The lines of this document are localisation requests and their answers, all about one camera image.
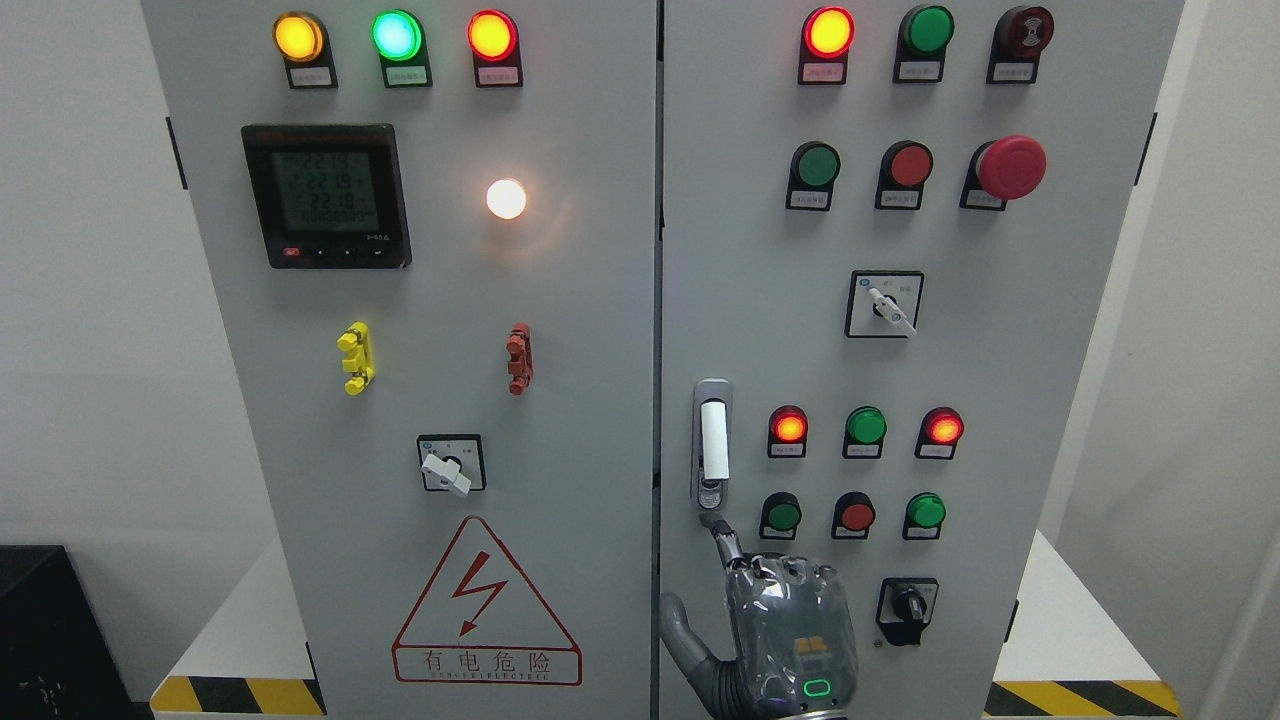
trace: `yellow black hazard stripe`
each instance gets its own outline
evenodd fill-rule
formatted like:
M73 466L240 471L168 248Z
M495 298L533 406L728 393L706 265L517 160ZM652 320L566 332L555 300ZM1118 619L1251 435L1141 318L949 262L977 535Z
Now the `yellow black hazard stripe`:
M983 717L1181 717L1172 688L1158 680L992 683Z
M324 715L312 679L174 675L151 697L156 712ZM1172 688L1158 680L992 683L984 717L1181 717Z
M155 712L251 712L324 715L314 679L201 678L172 675L151 696Z

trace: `white indicator light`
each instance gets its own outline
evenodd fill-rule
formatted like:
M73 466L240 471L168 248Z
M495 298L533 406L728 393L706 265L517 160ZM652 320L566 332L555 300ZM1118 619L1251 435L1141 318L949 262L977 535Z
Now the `white indicator light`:
M529 197L525 195L525 186L512 178L494 181L489 186L489 192L484 196L489 205L489 211L503 220L513 220L525 211Z

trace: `gray metal panel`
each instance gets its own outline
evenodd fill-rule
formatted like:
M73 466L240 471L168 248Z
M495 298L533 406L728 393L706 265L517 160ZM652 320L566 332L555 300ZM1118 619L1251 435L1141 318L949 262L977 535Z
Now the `gray metal panel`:
M340 87L291 91L271 23L292 3L143 3L330 715L646 717L655 10L504 1L526 83L477 90L465 28L479 6L406 8L435 87L383 87L369 38L383 5L314 0L301 9L326 24ZM268 266L239 128L333 122L396 126L407 269ZM513 223L484 206L506 176L530 196ZM355 398L334 346L352 320L378 360ZM518 398L503 350L517 320L536 352ZM483 434L489 488L424 492L420 433ZM468 514L581 646L581 687L396 682L392 642Z
M818 555L845 574L861 662L850 717L977 717L1181 5L1056 3L1038 83L989 87L1007 0L951 4L957 31L938 86L890 82L914 0L851 1L849 85L799 87L800 28L815 5L667 3L662 587L732 655L716 550L686 489L691 392L723 377L735 393L726 516L749 548ZM1044 183L1006 213L960 210L974 149L1011 133L1044 145ZM787 164L809 140L841 152L831 213L783 210ZM881 156L899 140L936 158L916 213L872 206ZM855 269L924 272L918 338L845 337ZM803 460L765 457L769 413L785 404L809 416ZM841 457L860 405L886 414L883 460ZM920 419L940 405L966 421L957 456L915 460ZM805 511L794 543L751 539L773 491ZM865 542L829 539L847 491L876 503ZM940 493L950 516L941 541L904 542L904 507L922 491ZM922 647L878 648L881 580L901 575L938 578L933 624ZM662 717L699 716L668 659L660 691Z

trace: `robotic hand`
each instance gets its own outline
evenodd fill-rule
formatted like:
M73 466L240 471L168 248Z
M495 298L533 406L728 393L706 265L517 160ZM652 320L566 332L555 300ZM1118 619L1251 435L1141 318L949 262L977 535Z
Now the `robotic hand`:
M667 652L703 706L714 720L844 717L858 685L858 657L836 569L772 552L748 560L723 518L700 519L724 565L737 659L712 655L676 594L662 594L658 621Z

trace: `electrical hazard triangle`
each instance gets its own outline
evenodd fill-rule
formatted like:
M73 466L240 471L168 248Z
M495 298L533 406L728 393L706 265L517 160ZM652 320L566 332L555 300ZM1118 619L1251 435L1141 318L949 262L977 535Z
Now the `electrical hazard triangle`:
M402 683L582 683L582 651L477 515L453 533L392 660Z

